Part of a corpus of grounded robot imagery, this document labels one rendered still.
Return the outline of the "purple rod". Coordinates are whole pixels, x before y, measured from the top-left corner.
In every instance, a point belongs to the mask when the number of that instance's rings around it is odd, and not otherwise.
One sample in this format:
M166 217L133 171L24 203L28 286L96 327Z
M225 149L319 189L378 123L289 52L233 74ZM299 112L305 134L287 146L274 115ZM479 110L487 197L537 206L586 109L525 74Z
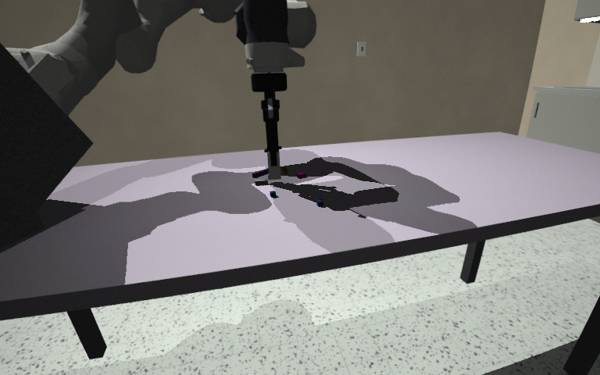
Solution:
M268 169L268 168L267 168L267 169L260 170L260 171L258 171L258 172L255 172L255 173L253 173L253 174L252 174L252 177L254 177L254 178L256 178L256 177L260 177L260 176L262 176L262 175L265 175L265 174L267 174L267 173L269 173L269 169Z

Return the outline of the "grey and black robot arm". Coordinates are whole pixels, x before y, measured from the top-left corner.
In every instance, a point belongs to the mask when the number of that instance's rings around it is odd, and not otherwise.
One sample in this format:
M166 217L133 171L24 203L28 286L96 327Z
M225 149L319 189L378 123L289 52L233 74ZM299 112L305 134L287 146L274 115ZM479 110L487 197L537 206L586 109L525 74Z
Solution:
M81 0L76 23L57 41L6 49L69 115L116 60L129 73L150 70L164 30L192 9L214 23L235 16L254 73L303 67L291 48L316 35L315 13L296 0Z

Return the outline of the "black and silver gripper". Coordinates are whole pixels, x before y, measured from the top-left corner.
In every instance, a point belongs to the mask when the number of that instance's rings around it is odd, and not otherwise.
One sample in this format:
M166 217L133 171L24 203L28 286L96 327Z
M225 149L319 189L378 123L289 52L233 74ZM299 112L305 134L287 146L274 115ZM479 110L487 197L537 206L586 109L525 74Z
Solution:
M263 121L266 121L266 140L269 168L269 180L280 180L280 153L277 133L277 122L279 121L280 101L275 99L275 91L287 90L286 73L253 73L252 90L264 92L265 102L261 101Z

